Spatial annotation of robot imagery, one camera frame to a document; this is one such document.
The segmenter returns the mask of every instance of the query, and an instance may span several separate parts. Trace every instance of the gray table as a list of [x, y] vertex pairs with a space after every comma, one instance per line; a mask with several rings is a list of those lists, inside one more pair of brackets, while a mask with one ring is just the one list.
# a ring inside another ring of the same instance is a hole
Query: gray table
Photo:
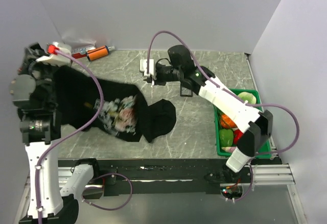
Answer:
[[[124, 142], [92, 128], [63, 142], [60, 158], [219, 158], [212, 104], [197, 96], [180, 97], [178, 82], [151, 88], [138, 72], [139, 60], [146, 58], [146, 53], [115, 51], [110, 56], [91, 63], [86, 59], [80, 60], [87, 63], [90, 70], [100, 78], [137, 84], [148, 104], [162, 98], [170, 100], [176, 107], [175, 128], [153, 143], [148, 143], [144, 138], [140, 142]], [[213, 71], [227, 87], [254, 89], [244, 54], [198, 51], [195, 56], [201, 65]], [[165, 57], [168, 57], [166, 51], [151, 53], [151, 58], [155, 60]], [[72, 131], [73, 127], [62, 127], [63, 136]]]

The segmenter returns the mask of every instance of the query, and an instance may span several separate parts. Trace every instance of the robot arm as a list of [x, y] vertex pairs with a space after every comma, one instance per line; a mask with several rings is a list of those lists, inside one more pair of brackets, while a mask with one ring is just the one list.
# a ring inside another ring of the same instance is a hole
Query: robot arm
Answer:
[[[70, 54], [71, 48], [58, 42], [52, 47]], [[36, 223], [41, 216], [45, 223], [72, 224], [78, 216], [78, 201], [87, 183], [99, 176], [96, 159], [78, 161], [73, 175], [60, 190], [58, 177], [58, 147], [44, 158], [42, 167], [36, 169], [39, 158], [48, 152], [61, 137], [61, 113], [57, 110], [56, 90], [53, 74], [70, 59], [45, 52], [39, 44], [25, 49], [25, 56], [18, 76], [11, 82], [10, 93], [18, 108], [22, 141], [29, 159], [31, 197], [27, 216], [19, 223]], [[39, 170], [39, 181], [35, 181]], [[39, 189], [40, 205], [36, 203], [36, 187]]]
[[227, 160], [226, 166], [238, 173], [271, 136], [272, 114], [268, 110], [262, 113], [227, 93], [225, 90], [229, 89], [215, 74], [202, 67], [210, 79], [220, 85], [220, 88], [216, 87], [195, 66], [190, 52], [183, 45], [171, 47], [168, 55], [170, 66], [154, 63], [153, 59], [150, 59], [149, 65], [146, 59], [140, 61], [140, 72], [143, 73], [145, 81], [152, 85], [180, 81], [183, 87], [208, 100], [231, 118], [243, 132], [243, 136], [238, 141], [237, 149]]

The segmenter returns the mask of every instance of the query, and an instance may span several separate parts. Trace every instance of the orange bottle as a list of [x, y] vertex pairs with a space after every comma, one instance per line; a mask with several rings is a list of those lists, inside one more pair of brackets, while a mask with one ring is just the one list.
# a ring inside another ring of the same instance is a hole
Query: orange bottle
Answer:
[[91, 61], [94, 61], [98, 58], [101, 58], [101, 57], [105, 57], [107, 55], [109, 55], [109, 52], [114, 50], [114, 47], [107, 47], [106, 45], [102, 46], [102, 47], [99, 47], [99, 48], [96, 48], [96, 49], [91, 49], [89, 51], [87, 51], [86, 53], [86, 57], [88, 58], [88, 60], [91, 62]]

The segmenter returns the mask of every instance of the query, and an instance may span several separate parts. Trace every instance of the green plastic tray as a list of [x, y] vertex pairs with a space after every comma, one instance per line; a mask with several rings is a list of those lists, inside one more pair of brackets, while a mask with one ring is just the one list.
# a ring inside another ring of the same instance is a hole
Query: green plastic tray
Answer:
[[[260, 98], [259, 98], [259, 93], [256, 91], [256, 90], [240, 90], [240, 89], [230, 89], [235, 95], [238, 95], [240, 94], [241, 92], [249, 92], [251, 94], [253, 94], [256, 98], [256, 103], [257, 104], [260, 104], [261, 101], [260, 101]], [[222, 150], [220, 148], [220, 143], [219, 143], [219, 130], [222, 129], [221, 125], [220, 125], [220, 122], [219, 122], [219, 119], [218, 119], [218, 109], [216, 106], [214, 106], [214, 112], [215, 112], [215, 127], [216, 127], [216, 146], [217, 146], [217, 153], [219, 156], [226, 156], [226, 157], [229, 157], [231, 155], [231, 153], [227, 153], [225, 152], [224, 150]], [[259, 152], [270, 152], [271, 151], [271, 148], [270, 148], [270, 143], [269, 143], [269, 140], [266, 141], [265, 144], [263, 144], [263, 146], [260, 148]], [[258, 159], [269, 159], [271, 157], [270, 154], [266, 154], [266, 155], [259, 155], [257, 156], [256, 158]]]

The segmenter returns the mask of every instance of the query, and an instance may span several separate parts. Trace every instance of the green pepper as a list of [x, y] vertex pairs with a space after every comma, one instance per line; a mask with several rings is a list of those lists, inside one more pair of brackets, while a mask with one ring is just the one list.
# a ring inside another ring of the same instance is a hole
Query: green pepper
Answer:
[[234, 134], [233, 130], [222, 129], [219, 131], [220, 146], [231, 146], [233, 144]]

